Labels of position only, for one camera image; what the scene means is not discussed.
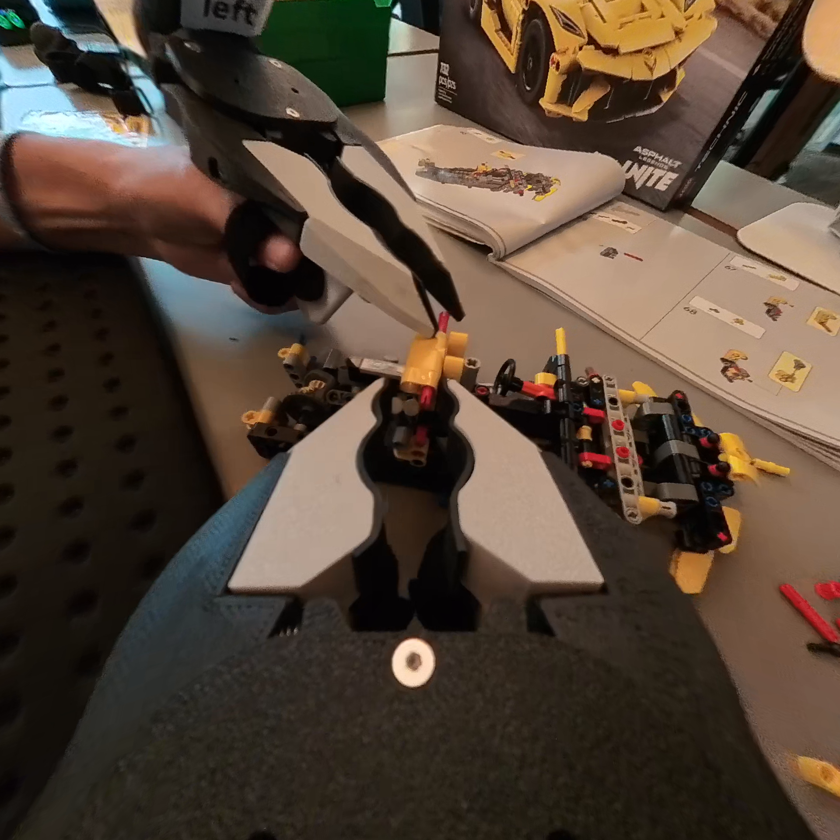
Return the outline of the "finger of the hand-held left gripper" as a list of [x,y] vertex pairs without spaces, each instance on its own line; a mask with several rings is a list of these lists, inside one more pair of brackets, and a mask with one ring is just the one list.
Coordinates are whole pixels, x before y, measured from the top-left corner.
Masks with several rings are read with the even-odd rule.
[[318,300],[300,302],[310,321],[326,323],[354,293],[417,334],[435,333],[409,269],[341,204],[314,162],[267,140],[244,140],[243,146],[306,214],[299,248],[326,282]]
[[462,321],[466,313],[455,281],[399,171],[359,129],[334,128],[332,133],[335,155],[328,178],[339,202],[407,270],[426,310],[433,298],[454,320]]

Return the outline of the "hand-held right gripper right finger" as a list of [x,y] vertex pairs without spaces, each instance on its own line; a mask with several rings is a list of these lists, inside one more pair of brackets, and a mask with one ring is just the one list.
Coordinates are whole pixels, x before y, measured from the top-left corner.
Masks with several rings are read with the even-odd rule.
[[417,620],[436,632],[473,632],[500,602],[591,595],[605,586],[562,491],[572,477],[457,382],[446,384],[448,522],[417,572]]

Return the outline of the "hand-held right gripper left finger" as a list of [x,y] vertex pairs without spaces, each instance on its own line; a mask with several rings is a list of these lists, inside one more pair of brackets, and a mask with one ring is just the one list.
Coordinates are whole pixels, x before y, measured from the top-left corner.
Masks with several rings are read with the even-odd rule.
[[228,580],[235,595],[348,603],[352,628],[385,632],[413,620],[385,535],[385,504],[364,465],[389,381],[368,385],[294,445]]

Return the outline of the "small yellow lego connector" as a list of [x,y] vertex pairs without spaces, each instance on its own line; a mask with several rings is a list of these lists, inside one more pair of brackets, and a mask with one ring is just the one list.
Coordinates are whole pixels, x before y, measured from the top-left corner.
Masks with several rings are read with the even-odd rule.
[[449,313],[442,311],[432,338],[417,334],[413,339],[400,380],[402,393],[423,400],[428,394],[436,395],[441,381],[461,382],[469,336],[465,332],[450,332],[449,318]]

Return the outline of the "lego car chassis model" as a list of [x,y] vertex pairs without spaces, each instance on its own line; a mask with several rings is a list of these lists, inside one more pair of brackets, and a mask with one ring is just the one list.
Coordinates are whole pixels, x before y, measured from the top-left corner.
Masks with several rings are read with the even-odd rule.
[[[741,514],[728,504],[736,483],[756,481],[759,473],[788,476],[790,470],[752,457],[738,435],[702,423],[684,391],[660,397],[641,382],[622,389],[592,367],[573,378],[562,329],[555,343],[531,380],[518,378],[517,363],[509,359],[493,383],[479,383],[480,362],[467,355],[458,383],[563,462],[627,525],[672,520],[676,546],[668,572],[682,592],[701,593],[715,556],[738,545]],[[450,408],[443,392],[455,381],[441,381],[435,396],[419,400],[401,392],[404,364],[396,360],[353,358],[335,350],[318,360],[300,343],[281,349],[278,357],[294,390],[241,416],[262,458],[289,455],[384,378],[389,385],[381,397],[382,420],[366,445],[364,465],[378,488],[421,490],[443,499],[448,510],[455,476],[447,458]]]

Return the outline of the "lego instruction booklet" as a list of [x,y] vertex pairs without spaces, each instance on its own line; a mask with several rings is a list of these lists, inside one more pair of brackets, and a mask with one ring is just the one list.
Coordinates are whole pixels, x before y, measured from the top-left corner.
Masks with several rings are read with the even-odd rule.
[[838,469],[838,293],[621,197],[598,153],[437,124],[379,142],[430,224]]

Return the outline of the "yellow lego pin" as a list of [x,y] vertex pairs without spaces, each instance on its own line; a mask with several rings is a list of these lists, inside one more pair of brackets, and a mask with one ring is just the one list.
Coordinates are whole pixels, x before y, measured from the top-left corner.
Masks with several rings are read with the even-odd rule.
[[839,768],[836,765],[820,759],[796,755],[793,759],[793,769],[804,782],[839,798]]

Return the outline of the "person's left forearm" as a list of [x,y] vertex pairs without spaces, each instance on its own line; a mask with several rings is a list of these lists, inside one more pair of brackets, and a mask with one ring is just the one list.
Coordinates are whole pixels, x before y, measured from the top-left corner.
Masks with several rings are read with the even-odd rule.
[[16,133],[9,133],[2,136],[1,142],[1,239],[4,248],[26,249],[28,235],[19,222],[13,201],[12,152],[16,139]]

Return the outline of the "lego set box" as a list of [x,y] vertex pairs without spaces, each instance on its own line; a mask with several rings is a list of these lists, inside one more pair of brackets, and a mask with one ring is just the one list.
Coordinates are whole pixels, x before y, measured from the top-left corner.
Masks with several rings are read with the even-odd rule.
[[795,68],[812,2],[443,3],[435,98],[509,141],[599,152],[689,203]]

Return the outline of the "scattered small lego pieces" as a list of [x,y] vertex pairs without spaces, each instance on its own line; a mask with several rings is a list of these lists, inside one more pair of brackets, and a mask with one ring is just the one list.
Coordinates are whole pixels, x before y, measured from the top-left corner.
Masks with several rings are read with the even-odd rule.
[[792,584],[781,584],[779,592],[817,636],[817,638],[805,644],[809,653],[839,659],[838,620],[835,620],[834,623],[827,621]]

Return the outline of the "person's left hand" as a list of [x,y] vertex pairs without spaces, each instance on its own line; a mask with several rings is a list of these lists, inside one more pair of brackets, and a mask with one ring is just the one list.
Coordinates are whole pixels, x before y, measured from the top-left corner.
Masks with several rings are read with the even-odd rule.
[[188,150],[19,133],[13,163],[17,208],[38,246],[31,251],[159,260],[189,277],[230,286],[259,312],[297,309],[292,301],[260,305],[242,288],[224,231],[244,199],[198,170]]

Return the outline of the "green plastic box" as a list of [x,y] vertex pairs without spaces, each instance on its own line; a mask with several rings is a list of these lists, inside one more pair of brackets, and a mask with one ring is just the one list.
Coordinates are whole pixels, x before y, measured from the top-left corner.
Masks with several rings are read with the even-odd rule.
[[275,2],[259,48],[342,108],[382,102],[391,21],[388,1]]

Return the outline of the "yellow car leaflet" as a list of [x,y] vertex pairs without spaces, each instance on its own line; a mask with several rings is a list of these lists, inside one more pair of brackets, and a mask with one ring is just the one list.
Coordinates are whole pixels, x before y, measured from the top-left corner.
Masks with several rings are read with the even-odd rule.
[[149,117],[123,116],[117,112],[34,110],[21,117],[17,129],[49,137],[107,141],[134,148],[145,148],[158,141]]

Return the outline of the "black bundle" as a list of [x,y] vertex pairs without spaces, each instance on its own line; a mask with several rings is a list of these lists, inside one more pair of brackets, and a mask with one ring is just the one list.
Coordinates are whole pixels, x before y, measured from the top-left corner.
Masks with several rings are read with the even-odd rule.
[[42,23],[29,28],[35,56],[63,85],[104,96],[123,117],[150,117],[147,97],[135,86],[123,59],[116,54],[81,49],[59,29]]

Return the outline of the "black perforated panel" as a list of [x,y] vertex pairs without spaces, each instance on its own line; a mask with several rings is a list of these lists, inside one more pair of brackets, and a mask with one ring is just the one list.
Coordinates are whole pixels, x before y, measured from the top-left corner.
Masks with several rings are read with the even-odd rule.
[[2,838],[60,761],[141,597],[221,504],[131,264],[2,256]]

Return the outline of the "grey wristband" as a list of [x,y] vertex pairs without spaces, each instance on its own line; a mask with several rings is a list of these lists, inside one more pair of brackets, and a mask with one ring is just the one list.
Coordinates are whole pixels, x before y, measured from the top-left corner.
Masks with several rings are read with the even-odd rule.
[[19,133],[7,133],[1,142],[1,223],[2,230],[11,236],[11,248],[36,250],[38,248],[18,211],[18,189],[14,173],[13,152]]

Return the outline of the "white board stand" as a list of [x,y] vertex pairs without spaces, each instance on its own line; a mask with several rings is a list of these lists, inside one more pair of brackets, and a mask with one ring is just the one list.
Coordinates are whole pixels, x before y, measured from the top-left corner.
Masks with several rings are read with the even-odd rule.
[[839,209],[793,203],[737,232],[742,247],[834,293],[839,292]]

